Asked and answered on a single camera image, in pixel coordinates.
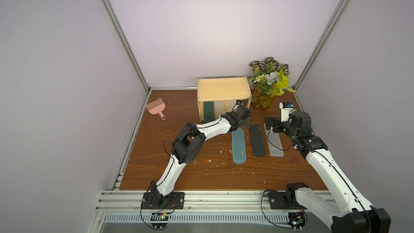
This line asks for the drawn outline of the teal pencil case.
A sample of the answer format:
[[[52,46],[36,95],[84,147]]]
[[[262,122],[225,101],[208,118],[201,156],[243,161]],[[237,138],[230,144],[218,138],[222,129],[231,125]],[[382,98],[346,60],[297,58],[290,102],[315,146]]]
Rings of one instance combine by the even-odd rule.
[[[232,159],[236,164],[246,163],[246,146],[244,131],[238,128],[231,133],[232,136]]]

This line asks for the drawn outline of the tall translucent white pencil case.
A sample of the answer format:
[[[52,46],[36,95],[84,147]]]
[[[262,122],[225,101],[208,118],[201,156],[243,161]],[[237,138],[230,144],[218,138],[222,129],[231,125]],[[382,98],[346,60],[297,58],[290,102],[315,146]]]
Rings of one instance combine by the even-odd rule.
[[[273,132],[272,129],[267,129],[266,125],[264,125],[264,127],[270,156],[283,157],[284,151],[282,149],[279,133]]]

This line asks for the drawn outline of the black pencil case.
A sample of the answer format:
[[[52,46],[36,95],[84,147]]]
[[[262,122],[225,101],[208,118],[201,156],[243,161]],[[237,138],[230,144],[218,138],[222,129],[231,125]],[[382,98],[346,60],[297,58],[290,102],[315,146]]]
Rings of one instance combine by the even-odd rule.
[[[264,138],[263,138],[263,134],[262,134],[262,130],[260,129],[260,126],[250,125],[249,130],[250,130],[253,156],[254,157],[265,157],[266,149],[265,149]]]

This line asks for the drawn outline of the rounded translucent pencil case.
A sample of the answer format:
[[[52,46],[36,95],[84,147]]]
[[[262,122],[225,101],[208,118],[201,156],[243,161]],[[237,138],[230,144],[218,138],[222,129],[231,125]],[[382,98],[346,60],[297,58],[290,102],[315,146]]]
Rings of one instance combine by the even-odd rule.
[[[250,126],[250,118],[244,119],[240,121],[240,127],[249,128]]]

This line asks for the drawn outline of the translucent labelled pencil case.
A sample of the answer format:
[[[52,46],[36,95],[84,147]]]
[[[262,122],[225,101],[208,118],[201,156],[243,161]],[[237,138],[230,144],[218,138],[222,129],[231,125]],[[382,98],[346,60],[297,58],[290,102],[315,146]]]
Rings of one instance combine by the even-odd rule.
[[[214,107],[215,119],[219,119],[222,114],[226,113],[226,103],[225,103],[225,101],[214,101],[213,102],[213,107]]]

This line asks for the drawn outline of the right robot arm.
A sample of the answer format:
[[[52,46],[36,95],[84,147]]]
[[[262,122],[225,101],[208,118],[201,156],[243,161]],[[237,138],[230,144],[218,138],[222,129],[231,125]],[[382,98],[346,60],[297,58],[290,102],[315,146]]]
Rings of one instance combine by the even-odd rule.
[[[288,136],[295,149],[314,168],[328,188],[333,206],[303,182],[288,184],[284,202],[306,208],[333,233],[387,233],[391,218],[383,208],[375,208],[350,182],[335,162],[327,145],[316,136],[308,113],[296,111],[283,118],[265,117],[271,132]]]

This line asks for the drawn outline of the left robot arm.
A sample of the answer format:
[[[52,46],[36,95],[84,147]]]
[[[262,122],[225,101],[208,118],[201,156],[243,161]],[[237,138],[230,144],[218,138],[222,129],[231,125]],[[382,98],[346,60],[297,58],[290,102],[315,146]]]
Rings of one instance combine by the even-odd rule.
[[[148,188],[151,200],[158,206],[167,203],[185,166],[197,158],[204,143],[216,136],[236,131],[250,115],[249,108],[236,104],[231,112],[209,123],[187,123],[172,141],[169,162],[163,175],[158,181],[151,182]]]

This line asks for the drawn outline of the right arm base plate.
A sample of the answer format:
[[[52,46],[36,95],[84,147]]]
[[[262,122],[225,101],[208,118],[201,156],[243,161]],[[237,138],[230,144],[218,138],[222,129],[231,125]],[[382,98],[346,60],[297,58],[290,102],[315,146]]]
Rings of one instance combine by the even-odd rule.
[[[302,210],[307,209],[298,203],[296,198],[290,192],[268,192],[265,194],[268,198],[272,210]]]

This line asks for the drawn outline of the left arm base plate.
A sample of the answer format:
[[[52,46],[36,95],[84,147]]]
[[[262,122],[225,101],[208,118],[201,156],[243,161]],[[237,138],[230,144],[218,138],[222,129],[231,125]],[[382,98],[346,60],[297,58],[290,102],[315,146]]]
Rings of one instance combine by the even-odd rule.
[[[167,196],[161,196],[155,193],[144,193],[141,209],[143,210],[162,210],[162,209],[183,209],[185,200],[184,192],[172,192]]]

